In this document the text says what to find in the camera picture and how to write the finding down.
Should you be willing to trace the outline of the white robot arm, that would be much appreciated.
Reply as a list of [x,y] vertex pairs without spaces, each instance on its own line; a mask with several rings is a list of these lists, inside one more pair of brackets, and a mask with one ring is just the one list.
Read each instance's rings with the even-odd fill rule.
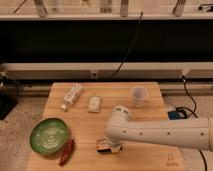
[[121,141],[191,148],[213,152],[213,118],[136,122],[124,106],[116,106],[105,126],[111,146]]

